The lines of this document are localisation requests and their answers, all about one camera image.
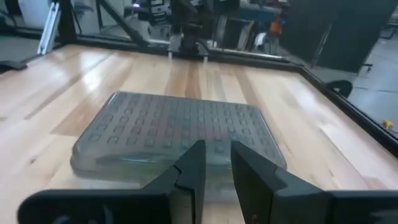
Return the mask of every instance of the wooden tabletop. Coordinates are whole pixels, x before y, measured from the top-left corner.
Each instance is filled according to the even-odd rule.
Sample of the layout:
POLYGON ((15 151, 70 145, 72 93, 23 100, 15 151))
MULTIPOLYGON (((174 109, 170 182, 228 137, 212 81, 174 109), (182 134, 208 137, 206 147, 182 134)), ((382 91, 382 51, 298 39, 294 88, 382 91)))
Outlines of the wooden tabletop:
MULTIPOLYGON (((398 189, 398 162, 299 74, 69 45, 0 75, 0 223, 42 189, 118 188, 73 175, 73 143, 118 90, 247 103, 262 111, 287 170, 323 189, 398 189)), ((244 223, 206 202, 203 223, 244 223)))

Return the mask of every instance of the cable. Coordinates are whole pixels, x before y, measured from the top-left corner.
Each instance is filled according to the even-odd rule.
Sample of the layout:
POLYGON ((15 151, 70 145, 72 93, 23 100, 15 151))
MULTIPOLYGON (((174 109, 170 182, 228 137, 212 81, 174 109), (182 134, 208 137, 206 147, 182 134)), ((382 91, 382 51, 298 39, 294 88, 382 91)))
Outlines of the cable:
POLYGON ((3 11, 3 10, 0 10, 0 14, 2 14, 2 15, 4 15, 5 17, 7 17, 8 19, 10 19, 13 23, 14 23, 14 25, 13 25, 13 29, 15 29, 16 27, 17 27, 17 21, 10 15, 10 14, 8 14, 8 13, 6 13, 5 11, 3 11))

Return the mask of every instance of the metal rod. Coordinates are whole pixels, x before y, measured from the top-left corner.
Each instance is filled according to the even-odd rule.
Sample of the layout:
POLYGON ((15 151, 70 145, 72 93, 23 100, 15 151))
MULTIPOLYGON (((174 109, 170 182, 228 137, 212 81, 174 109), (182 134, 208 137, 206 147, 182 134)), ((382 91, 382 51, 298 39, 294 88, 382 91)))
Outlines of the metal rod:
POLYGON ((221 48, 210 48, 210 52, 220 52, 220 53, 227 53, 227 54, 235 54, 235 55, 242 55, 242 56, 254 56, 264 59, 272 59, 272 60, 287 60, 286 57, 277 56, 277 55, 269 55, 269 54, 260 54, 254 52, 243 52, 238 50, 231 50, 231 49, 221 49, 221 48))
POLYGON ((50 21, 52 18, 54 7, 55 7, 55 3, 51 2, 49 14, 47 15, 47 20, 45 21, 45 25, 43 28, 42 37, 40 38, 39 48, 37 49, 37 54, 45 54, 44 48, 45 48, 45 45, 47 44, 46 41, 48 39, 47 36, 49 35, 49 29, 52 28, 52 27, 50 27, 50 21))
POLYGON ((51 26, 51 30, 49 31, 49 39, 47 42, 47 45, 44 48, 44 53, 47 54, 52 50, 52 47, 54 45, 54 40, 55 40, 55 36, 57 34, 57 30, 58 30, 58 25, 60 23, 60 15, 61 15, 61 11, 60 11, 60 4, 56 3, 55 4, 55 9, 53 11, 53 16, 52 16, 52 26, 51 26))
MULTIPOLYGON (((168 40, 152 40, 149 39, 149 42, 153 42, 154 44, 163 44, 163 45, 169 45, 170 41, 168 40)), ((217 53, 224 53, 224 54, 234 54, 234 55, 240 55, 240 56, 251 56, 251 57, 257 57, 257 58, 263 58, 263 59, 270 59, 270 60, 279 60, 279 61, 288 61, 287 57, 284 56, 278 56, 278 55, 269 55, 269 54, 261 54, 261 53, 254 53, 254 52, 243 52, 243 51, 238 51, 238 50, 231 50, 231 49, 221 49, 218 47, 208 47, 210 50, 210 54, 212 52, 217 52, 217 53)))
POLYGON ((144 38, 136 30, 131 28, 123 16, 121 16, 115 8, 107 0, 98 0, 99 4, 104 8, 104 10, 116 21, 116 23, 126 32, 126 34, 134 41, 137 45, 141 47, 147 47, 150 43, 144 40, 144 38))

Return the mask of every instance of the dimpled plastic surface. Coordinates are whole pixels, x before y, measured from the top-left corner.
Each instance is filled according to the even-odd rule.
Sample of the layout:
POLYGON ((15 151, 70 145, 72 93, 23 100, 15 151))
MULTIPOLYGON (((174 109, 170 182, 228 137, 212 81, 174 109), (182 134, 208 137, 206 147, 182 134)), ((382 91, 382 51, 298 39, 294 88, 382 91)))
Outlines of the dimpled plastic surface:
POLYGON ((231 177, 232 140, 286 168, 253 106, 127 92, 115 93, 77 140, 72 168, 100 179, 156 176, 199 139, 206 141, 208 178, 231 177))

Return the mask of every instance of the wood grain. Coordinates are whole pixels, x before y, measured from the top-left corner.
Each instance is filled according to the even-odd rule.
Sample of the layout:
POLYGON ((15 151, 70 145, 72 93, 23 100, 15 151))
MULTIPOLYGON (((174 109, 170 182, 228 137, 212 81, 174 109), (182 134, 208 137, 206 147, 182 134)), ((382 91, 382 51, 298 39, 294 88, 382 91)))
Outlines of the wood grain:
MULTIPOLYGON (((299 74, 67 46, 0 77, 0 223, 52 188, 137 188, 84 180, 71 148, 114 91, 246 103, 263 113, 287 170, 323 189, 398 189, 398 161, 299 74)), ((203 223, 243 223, 237 202, 206 202, 203 223)))

